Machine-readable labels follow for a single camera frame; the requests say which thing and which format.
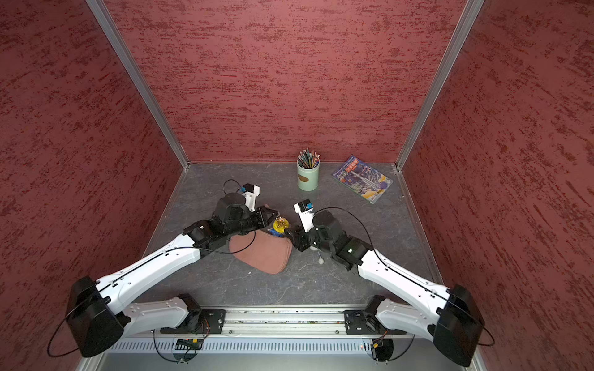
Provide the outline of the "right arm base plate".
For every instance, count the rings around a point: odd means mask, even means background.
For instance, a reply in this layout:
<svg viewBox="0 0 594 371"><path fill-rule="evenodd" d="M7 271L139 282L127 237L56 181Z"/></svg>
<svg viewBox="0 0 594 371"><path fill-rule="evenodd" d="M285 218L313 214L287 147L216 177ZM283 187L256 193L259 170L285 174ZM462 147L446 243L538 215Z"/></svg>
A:
<svg viewBox="0 0 594 371"><path fill-rule="evenodd" d="M406 332L398 329L386 329L373 315L365 310L345 310L343 312L344 324L348 335L405 335Z"/></svg>

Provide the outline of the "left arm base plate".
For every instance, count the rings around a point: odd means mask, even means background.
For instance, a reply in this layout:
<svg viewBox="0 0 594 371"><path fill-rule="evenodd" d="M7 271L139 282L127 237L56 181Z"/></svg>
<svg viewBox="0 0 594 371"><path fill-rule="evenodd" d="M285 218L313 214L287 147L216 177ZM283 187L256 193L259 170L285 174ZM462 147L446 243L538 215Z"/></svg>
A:
<svg viewBox="0 0 594 371"><path fill-rule="evenodd" d="M161 328L160 334L202 334L220 335L225 323L227 311L224 309L202 309L200 313L191 311L176 328Z"/></svg>

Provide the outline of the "yellow duck keychain decoration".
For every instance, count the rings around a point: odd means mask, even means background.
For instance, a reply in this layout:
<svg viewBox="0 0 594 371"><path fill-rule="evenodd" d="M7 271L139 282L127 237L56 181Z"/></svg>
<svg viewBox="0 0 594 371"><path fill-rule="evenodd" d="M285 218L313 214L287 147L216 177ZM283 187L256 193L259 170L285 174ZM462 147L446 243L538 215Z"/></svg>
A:
<svg viewBox="0 0 594 371"><path fill-rule="evenodd" d="M269 233L277 237L284 237L285 231L289 227L289 221L284 217L278 216L275 218L272 227L269 229Z"/></svg>

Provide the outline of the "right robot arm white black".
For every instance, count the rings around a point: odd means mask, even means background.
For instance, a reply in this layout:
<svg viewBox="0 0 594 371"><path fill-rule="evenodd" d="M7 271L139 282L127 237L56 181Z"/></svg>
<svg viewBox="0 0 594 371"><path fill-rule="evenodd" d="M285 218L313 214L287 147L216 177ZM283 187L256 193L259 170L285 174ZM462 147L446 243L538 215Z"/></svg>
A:
<svg viewBox="0 0 594 371"><path fill-rule="evenodd" d="M311 204L295 205L300 225L285 231L300 251L316 248L352 271L403 300L376 296L367 314L386 330L399 330L433 342L448 360L468 367L486 331L473 295L463 286L447 288L397 265L372 245L348 235L330 208L314 211Z"/></svg>

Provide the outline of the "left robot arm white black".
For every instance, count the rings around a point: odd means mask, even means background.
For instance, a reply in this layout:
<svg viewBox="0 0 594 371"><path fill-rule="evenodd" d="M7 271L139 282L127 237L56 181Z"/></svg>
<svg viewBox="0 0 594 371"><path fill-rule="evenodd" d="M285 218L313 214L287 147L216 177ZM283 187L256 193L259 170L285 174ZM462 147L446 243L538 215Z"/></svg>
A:
<svg viewBox="0 0 594 371"><path fill-rule="evenodd" d="M186 227L142 260L96 281L84 277L75 282L65 322L80 354L97 356L120 338L149 330L202 330L202 309L188 294L145 304L137 303L136 298L203 256L220 252L233 236L255 234L268 227L278 215L267 206L257 207L253 196L230 193L218 201L211 218Z"/></svg>

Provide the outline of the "pink suede shoulder bag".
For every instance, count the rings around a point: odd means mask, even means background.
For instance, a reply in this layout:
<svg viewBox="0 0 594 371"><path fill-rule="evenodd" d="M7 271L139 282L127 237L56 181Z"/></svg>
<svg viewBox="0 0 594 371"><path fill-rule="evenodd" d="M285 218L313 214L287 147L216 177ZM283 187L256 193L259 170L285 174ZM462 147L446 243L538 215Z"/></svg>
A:
<svg viewBox="0 0 594 371"><path fill-rule="evenodd" d="M236 235L229 241L229 251L239 261L270 275L277 275L285 270L292 249L290 239L262 230L244 236Z"/></svg>

